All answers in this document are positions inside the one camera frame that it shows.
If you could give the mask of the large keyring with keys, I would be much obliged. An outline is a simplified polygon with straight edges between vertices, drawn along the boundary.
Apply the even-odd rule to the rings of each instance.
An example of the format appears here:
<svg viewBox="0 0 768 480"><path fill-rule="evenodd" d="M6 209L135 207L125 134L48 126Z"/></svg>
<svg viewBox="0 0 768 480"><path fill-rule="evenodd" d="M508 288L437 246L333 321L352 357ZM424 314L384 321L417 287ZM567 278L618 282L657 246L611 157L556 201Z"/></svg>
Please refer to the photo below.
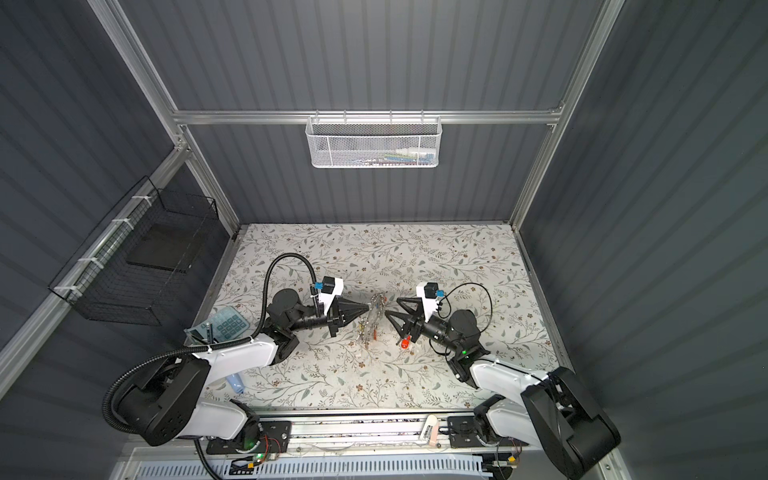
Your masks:
<svg viewBox="0 0 768 480"><path fill-rule="evenodd" d="M374 293L368 302L368 311L359 320L359 341L366 349L377 339L378 324L384 317L386 303L387 297L385 293Z"/></svg>

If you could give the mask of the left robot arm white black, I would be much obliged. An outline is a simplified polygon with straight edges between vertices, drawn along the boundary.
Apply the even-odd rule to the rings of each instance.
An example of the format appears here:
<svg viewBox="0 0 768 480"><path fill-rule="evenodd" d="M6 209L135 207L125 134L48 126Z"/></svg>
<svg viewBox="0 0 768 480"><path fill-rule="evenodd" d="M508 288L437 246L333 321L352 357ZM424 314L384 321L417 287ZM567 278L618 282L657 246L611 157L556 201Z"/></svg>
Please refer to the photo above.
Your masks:
<svg viewBox="0 0 768 480"><path fill-rule="evenodd" d="M126 371L105 393L102 416L113 429L139 435L151 446L177 438L236 439L258 415L238 401L204 399L206 387L286 360L299 344L298 331L326 328L334 336L368 310L333 293L320 293L304 305L297 291L283 289L266 307L254 337L182 348Z"/></svg>

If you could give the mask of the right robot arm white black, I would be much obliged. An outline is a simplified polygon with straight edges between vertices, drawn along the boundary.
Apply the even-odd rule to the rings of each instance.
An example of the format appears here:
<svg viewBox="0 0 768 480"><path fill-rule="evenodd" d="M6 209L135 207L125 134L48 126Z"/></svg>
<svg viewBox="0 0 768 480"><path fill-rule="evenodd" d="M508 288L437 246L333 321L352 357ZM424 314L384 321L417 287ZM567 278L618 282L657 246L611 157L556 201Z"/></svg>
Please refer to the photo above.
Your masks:
<svg viewBox="0 0 768 480"><path fill-rule="evenodd" d="M384 315L402 341L425 338L442 346L458 381L492 393L473 410L479 441L514 439L538 447L568 479L582 478L621 443L614 422L572 370L530 370L494 358L469 310L443 319L432 300L405 297L397 304L399 311Z"/></svg>

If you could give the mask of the blue small bottle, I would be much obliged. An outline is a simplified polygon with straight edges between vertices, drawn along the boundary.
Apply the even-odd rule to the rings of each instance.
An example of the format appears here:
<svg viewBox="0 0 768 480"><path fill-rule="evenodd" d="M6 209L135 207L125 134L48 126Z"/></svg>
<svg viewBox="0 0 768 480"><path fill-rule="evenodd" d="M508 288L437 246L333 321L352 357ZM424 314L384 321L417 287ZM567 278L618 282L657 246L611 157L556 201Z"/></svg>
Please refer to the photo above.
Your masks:
<svg viewBox="0 0 768 480"><path fill-rule="evenodd" d="M244 393L245 385L239 373L228 375L226 380L235 394L242 395Z"/></svg>

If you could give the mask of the cup with pens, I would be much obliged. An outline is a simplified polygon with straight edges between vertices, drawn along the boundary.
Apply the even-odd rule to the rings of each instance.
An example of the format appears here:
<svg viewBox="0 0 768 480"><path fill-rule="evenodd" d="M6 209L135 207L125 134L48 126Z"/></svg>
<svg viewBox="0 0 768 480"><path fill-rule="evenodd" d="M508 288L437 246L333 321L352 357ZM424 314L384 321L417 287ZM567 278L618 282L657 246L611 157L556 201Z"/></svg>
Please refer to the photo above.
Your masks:
<svg viewBox="0 0 768 480"><path fill-rule="evenodd" d="M184 330L187 340L192 345L212 345L216 343L213 327L209 322L203 322L195 327Z"/></svg>

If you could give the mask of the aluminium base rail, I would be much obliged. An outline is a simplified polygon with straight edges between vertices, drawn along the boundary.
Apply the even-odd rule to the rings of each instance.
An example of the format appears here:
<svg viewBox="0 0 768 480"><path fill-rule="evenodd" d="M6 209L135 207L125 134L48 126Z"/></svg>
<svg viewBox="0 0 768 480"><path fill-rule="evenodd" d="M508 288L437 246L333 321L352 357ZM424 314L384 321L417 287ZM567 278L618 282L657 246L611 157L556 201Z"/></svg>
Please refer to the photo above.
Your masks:
<svg viewBox="0 0 768 480"><path fill-rule="evenodd" d="M128 442L119 459L127 462L141 448L165 458L172 447L184 447L194 439L211 441L207 451L214 456L544 450L527 414L518 405L505 402L484 414L469 410L381 410L260 415L233 404L226 410L210 404L203 414L193 414L180 431L175 426L161 425L149 433L148 440L139 437Z"/></svg>

